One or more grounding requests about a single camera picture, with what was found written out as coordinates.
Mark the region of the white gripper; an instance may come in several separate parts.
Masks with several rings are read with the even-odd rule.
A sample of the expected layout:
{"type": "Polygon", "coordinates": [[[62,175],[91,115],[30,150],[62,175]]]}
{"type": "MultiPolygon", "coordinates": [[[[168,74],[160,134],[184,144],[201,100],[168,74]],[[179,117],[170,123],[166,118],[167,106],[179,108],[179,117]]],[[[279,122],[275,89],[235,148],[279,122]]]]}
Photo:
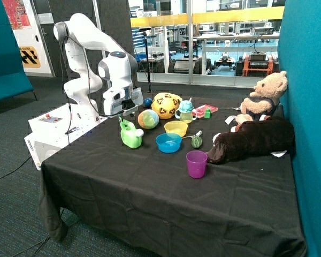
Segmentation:
{"type": "Polygon", "coordinates": [[[121,116],[135,117],[135,112],[143,104],[143,95],[140,87],[111,87],[103,93],[104,115],[106,117],[118,116],[119,122],[123,122],[121,116]]]}

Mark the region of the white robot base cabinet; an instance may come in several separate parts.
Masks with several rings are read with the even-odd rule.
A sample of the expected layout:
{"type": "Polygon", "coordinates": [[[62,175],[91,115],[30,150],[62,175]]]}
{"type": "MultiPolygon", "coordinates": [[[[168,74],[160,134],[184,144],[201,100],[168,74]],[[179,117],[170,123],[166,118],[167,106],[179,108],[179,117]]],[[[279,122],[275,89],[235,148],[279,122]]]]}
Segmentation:
{"type": "Polygon", "coordinates": [[[32,132],[24,140],[37,170],[44,160],[106,120],[87,119],[77,104],[65,104],[28,121],[32,132]]]}

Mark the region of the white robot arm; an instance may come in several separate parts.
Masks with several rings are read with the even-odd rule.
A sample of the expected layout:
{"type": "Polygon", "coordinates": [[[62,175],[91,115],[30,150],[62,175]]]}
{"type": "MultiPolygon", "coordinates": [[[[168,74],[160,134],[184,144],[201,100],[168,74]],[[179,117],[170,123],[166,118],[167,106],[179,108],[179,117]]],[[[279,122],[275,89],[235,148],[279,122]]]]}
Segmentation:
{"type": "Polygon", "coordinates": [[[134,56],[82,13],[56,23],[53,33],[65,50],[69,68],[79,75],[66,82],[64,89],[76,102],[82,120],[95,121],[101,116],[90,94],[100,90],[103,81],[111,84],[103,93],[105,117],[133,115],[138,110],[143,95],[132,81],[137,72],[134,56]]]}

